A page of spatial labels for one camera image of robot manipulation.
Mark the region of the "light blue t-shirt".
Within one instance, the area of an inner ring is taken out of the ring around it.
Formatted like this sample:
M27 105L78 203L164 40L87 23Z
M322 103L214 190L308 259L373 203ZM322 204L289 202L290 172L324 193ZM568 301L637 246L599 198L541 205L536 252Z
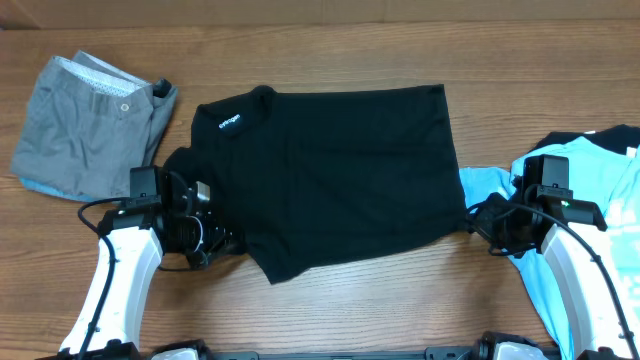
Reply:
M579 136L460 178L471 228L518 269L561 356L638 358L638 156Z

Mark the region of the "grey folded shorts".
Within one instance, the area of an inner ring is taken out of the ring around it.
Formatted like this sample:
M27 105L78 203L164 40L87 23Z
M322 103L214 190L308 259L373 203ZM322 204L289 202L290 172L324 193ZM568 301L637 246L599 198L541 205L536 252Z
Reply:
M148 82L84 51L39 74L10 170L93 200L126 196L132 168L151 164L178 89Z

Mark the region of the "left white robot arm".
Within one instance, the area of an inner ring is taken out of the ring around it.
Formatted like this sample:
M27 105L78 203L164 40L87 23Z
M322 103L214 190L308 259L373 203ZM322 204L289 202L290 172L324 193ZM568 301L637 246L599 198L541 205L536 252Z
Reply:
M130 195L90 228L99 259L82 310L56 353L58 359L140 359L142 318L154 274L166 254L179 254L186 271L246 250L241 231L209 206L209 188L180 177L133 180Z

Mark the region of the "black t-shirt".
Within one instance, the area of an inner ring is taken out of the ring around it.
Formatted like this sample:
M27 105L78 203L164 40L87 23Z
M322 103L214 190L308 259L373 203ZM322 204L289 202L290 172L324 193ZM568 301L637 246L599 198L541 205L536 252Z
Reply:
M268 86L200 105L165 168L211 190L273 283L459 231L465 195L440 85L342 93Z

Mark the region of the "light blue cloth under shorts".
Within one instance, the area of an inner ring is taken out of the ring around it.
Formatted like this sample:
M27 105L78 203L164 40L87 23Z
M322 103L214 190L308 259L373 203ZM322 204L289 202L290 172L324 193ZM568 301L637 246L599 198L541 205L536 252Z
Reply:
M76 202L83 202L83 203L88 203L93 201L93 198L91 198L90 196L68 194L61 190L38 183L31 179L20 178L20 182L25 189L29 191L45 194L48 196L63 198L63 199L76 201Z

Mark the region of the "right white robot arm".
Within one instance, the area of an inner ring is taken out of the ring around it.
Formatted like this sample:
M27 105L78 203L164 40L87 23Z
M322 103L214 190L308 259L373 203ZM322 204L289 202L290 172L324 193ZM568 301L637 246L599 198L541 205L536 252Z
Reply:
M607 225L593 202L539 195L510 201L498 193L467 209L472 232L493 256L536 251L558 286L579 359L637 359L637 322L627 312L608 259Z

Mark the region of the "black garment under blue shirt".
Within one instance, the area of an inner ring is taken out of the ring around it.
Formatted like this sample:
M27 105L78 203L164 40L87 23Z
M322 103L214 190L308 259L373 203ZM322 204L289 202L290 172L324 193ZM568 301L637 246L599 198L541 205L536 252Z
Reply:
M639 148L639 128L620 124L592 133L550 132L533 147L533 150L549 145L567 144L579 137L584 137L594 145L621 155L626 155L628 148Z

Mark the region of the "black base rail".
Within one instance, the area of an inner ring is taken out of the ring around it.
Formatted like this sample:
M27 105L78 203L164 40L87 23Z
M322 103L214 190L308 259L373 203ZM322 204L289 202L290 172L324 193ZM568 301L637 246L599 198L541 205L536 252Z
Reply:
M465 360L471 359L473 346L432 346L421 351L374 351L260 354L257 352L213 353L213 360Z

